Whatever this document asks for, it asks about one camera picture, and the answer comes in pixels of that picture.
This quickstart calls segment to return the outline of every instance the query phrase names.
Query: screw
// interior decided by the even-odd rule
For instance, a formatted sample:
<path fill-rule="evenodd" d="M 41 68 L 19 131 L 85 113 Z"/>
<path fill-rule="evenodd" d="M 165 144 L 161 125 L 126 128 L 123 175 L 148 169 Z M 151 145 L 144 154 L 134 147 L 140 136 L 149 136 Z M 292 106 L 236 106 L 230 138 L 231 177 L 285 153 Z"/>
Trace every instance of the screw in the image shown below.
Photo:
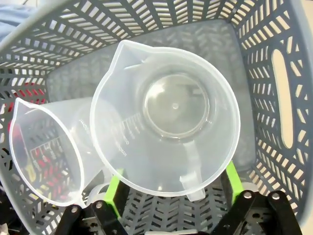
<path fill-rule="evenodd" d="M 276 192 L 276 193 L 273 193 L 272 198 L 273 198 L 274 200 L 278 200 L 278 199 L 279 199 L 279 194 L 278 194 L 277 192 Z"/>
<path fill-rule="evenodd" d="M 71 212 L 72 212 L 72 213 L 75 213 L 75 212 L 77 212 L 77 210 L 78 210 L 77 207 L 73 207 L 72 210 L 71 210 Z"/>
<path fill-rule="evenodd" d="M 98 202 L 97 204 L 96 204 L 96 208 L 97 209 L 100 209 L 102 207 L 102 203 L 101 202 Z"/>
<path fill-rule="evenodd" d="M 245 193 L 244 193 L 244 197 L 245 197 L 246 199 L 250 199 L 250 198 L 252 197 L 251 192 L 245 192 Z"/>

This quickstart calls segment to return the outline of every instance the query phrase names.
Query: basket hole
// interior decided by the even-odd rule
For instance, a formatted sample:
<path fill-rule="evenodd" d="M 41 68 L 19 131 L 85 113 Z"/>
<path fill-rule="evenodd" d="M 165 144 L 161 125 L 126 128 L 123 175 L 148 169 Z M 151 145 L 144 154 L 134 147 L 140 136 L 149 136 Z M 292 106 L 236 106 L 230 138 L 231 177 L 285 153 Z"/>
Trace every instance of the basket hole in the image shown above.
<path fill-rule="evenodd" d="M 282 141 L 286 148 L 291 148 L 293 144 L 293 119 L 290 88 L 284 56 L 277 49 L 272 54 L 272 64 L 278 94 Z"/>

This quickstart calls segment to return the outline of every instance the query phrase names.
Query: measuring cup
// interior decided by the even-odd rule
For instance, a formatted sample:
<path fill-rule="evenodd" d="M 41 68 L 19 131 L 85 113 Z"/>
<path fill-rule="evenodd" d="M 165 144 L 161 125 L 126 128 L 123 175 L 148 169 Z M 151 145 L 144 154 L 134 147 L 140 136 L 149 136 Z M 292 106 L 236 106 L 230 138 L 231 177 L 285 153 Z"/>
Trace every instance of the measuring cup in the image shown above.
<path fill-rule="evenodd" d="M 91 98 L 15 101 L 9 131 L 14 164 L 27 186 L 54 205 L 84 206 L 84 188 L 104 168 L 90 138 L 90 105 Z"/>
<path fill-rule="evenodd" d="M 108 119 L 99 114 L 104 101 L 120 120 L 112 124 L 109 111 Z M 230 85 L 206 60 L 124 40 L 93 96 L 90 132 L 102 161 L 124 183 L 195 201 L 231 161 L 240 114 Z"/>

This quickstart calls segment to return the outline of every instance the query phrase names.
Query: lime green strip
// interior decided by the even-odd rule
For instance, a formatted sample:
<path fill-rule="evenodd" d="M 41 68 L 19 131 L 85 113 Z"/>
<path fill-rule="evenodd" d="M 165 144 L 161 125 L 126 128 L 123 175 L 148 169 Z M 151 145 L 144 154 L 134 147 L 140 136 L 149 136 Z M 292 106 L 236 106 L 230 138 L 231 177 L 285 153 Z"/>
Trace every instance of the lime green strip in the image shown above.
<path fill-rule="evenodd" d="M 232 194 L 232 199 L 231 199 L 231 203 L 234 204 L 237 196 L 244 191 L 244 187 L 241 183 L 241 180 L 239 178 L 239 175 L 237 173 L 237 170 L 235 168 L 234 163 L 231 161 L 229 163 L 229 165 L 226 168 L 226 173 L 228 175 L 229 181 L 230 181 L 230 185 L 231 188 L 233 190 L 233 194 Z"/>
<path fill-rule="evenodd" d="M 117 178 L 115 175 L 113 175 L 111 182 L 110 182 L 110 185 L 108 187 L 108 190 L 106 192 L 106 195 L 104 196 L 104 201 L 113 207 L 113 210 L 114 210 L 115 214 L 117 215 L 117 218 L 120 218 L 121 215 L 119 214 L 117 207 L 115 205 L 114 197 L 115 197 L 115 193 L 116 193 L 117 187 L 119 185 L 119 182 L 120 182 L 119 178 Z"/>

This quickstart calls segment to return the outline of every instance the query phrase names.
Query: measuring cup rim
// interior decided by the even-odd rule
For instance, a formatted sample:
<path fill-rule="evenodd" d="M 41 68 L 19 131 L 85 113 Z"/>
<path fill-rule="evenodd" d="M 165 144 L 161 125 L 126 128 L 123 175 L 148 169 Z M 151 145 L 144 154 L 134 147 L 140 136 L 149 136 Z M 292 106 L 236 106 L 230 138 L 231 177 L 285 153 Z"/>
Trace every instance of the measuring cup rim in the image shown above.
<path fill-rule="evenodd" d="M 98 140 L 97 140 L 97 134 L 96 134 L 96 129 L 95 129 L 95 112 L 96 112 L 96 103 L 99 100 L 99 96 L 100 96 L 100 92 L 102 91 L 103 87 L 105 86 L 106 82 L 108 81 L 108 79 L 111 77 L 112 72 L 115 69 L 116 63 L 118 62 L 118 57 L 120 55 L 121 49 L 123 48 L 124 44 L 130 44 L 130 45 L 135 45 L 136 47 L 138 46 L 142 46 L 142 48 L 146 48 L 147 52 L 150 53 L 154 53 L 154 52 L 174 52 L 174 53 L 178 53 L 180 56 L 182 54 L 186 55 L 186 59 L 193 61 L 194 63 L 198 64 L 199 66 L 201 66 L 202 68 L 204 68 L 206 71 L 208 71 L 209 73 L 212 74 L 212 77 L 223 86 L 223 89 L 225 90 L 225 92 L 228 95 L 228 99 L 231 102 L 230 107 L 232 108 L 232 112 L 235 116 L 235 121 L 237 122 L 235 124 L 234 127 L 234 136 L 232 139 L 232 143 L 231 143 L 231 148 L 228 152 L 228 155 L 225 159 L 225 161 L 223 162 L 223 164 L 220 166 L 220 168 L 213 174 L 211 175 L 211 177 L 209 177 L 208 179 L 206 179 L 205 181 L 203 181 L 201 184 L 193 187 L 193 188 L 189 188 L 187 190 L 183 190 L 183 191 L 179 191 L 179 192 L 159 192 L 159 191 L 154 191 L 154 190 L 150 190 L 150 189 L 146 189 L 146 188 L 142 188 L 141 186 L 138 186 L 134 183 L 132 183 L 131 181 L 127 180 L 126 178 L 124 178 L 113 166 L 111 166 L 111 164 L 109 163 L 109 161 L 106 159 L 106 157 L 104 156 L 103 152 L 101 151 L 101 148 L 99 146 Z M 139 190 L 141 192 L 147 193 L 147 194 L 151 194 L 151 195 L 155 195 L 155 196 L 165 196 L 165 197 L 174 197 L 174 196 L 184 196 L 187 194 L 191 194 L 194 193 L 198 190 L 201 190 L 202 188 L 206 187 L 207 185 L 209 185 L 210 183 L 212 183 L 214 180 L 216 180 L 220 174 L 226 169 L 226 167 L 228 166 L 228 164 L 230 163 L 230 161 L 232 160 L 238 142 L 239 142 L 239 135 L 240 135 L 240 112 L 239 112 L 239 106 L 237 103 L 237 99 L 236 96 L 230 86 L 230 84 L 227 82 L 226 78 L 222 75 L 222 73 L 215 68 L 211 63 L 209 63 L 208 61 L 206 61 L 205 59 L 203 59 L 202 57 L 191 53 L 189 51 L 183 50 L 183 49 L 179 49 L 179 48 L 172 48 L 172 47 L 151 47 L 151 46 L 147 46 L 147 45 L 143 45 L 140 43 L 136 43 L 136 42 L 132 42 L 129 40 L 123 40 L 119 43 L 116 52 L 114 54 L 114 57 L 112 59 L 112 63 L 109 67 L 109 70 L 107 71 L 107 73 L 103 76 L 103 78 L 101 79 L 99 85 L 96 88 L 96 91 L 94 93 L 94 96 L 92 98 L 92 102 L 91 102 L 91 108 L 90 108 L 90 134 L 91 134 L 91 139 L 92 142 L 94 143 L 94 147 L 97 151 L 97 153 L 99 154 L 101 160 L 103 161 L 103 163 L 109 168 L 109 170 L 116 175 L 122 182 L 124 182 L 125 184 L 127 184 L 128 186 Z"/>
<path fill-rule="evenodd" d="M 17 110 L 18 110 L 18 105 L 19 103 L 27 106 L 30 109 L 39 109 L 43 112 L 45 112 L 46 114 L 48 114 L 49 116 L 51 116 L 57 123 L 58 125 L 62 128 L 62 130 L 65 132 L 66 136 L 68 137 L 69 141 L 72 144 L 72 147 L 76 153 L 77 156 L 77 161 L 78 161 L 78 165 L 80 167 L 80 175 L 81 175 L 81 183 L 80 183 L 80 187 L 79 187 L 79 194 L 77 195 L 77 198 L 74 198 L 68 202 L 57 202 L 57 201 L 53 201 L 45 196 L 43 196 L 42 194 L 40 194 L 33 186 L 32 184 L 26 179 L 26 177 L 24 176 L 21 168 L 19 167 L 18 161 L 16 159 L 15 156 L 15 152 L 14 152 L 14 147 L 13 147 L 13 126 L 15 125 L 15 122 L 17 120 Z M 20 176 L 22 177 L 22 179 L 24 180 L 24 182 L 27 184 L 27 186 L 40 198 L 46 200 L 47 202 L 54 204 L 56 206 L 60 206 L 60 207 L 64 207 L 64 206 L 68 206 L 71 204 L 74 204 L 75 202 L 78 201 L 78 199 L 81 197 L 81 193 L 84 190 L 84 182 L 85 182 L 85 176 L 84 176 L 84 166 L 83 166 L 83 161 L 80 155 L 80 152 L 77 148 L 77 145 L 74 141 L 74 138 L 70 135 L 69 131 L 66 129 L 65 125 L 60 121 L 60 119 L 58 117 L 56 117 L 49 109 L 45 108 L 42 105 L 38 105 L 38 104 L 33 104 L 30 102 L 27 102 L 21 98 L 16 98 L 15 100 L 15 108 L 14 108 L 14 112 L 13 112 L 13 118 L 11 121 L 11 125 L 10 125 L 10 130 L 9 130 L 9 144 L 10 144 L 10 149 L 11 149 L 11 153 L 12 153 L 12 159 L 14 164 L 16 165 L 16 169 L 19 172 Z"/>

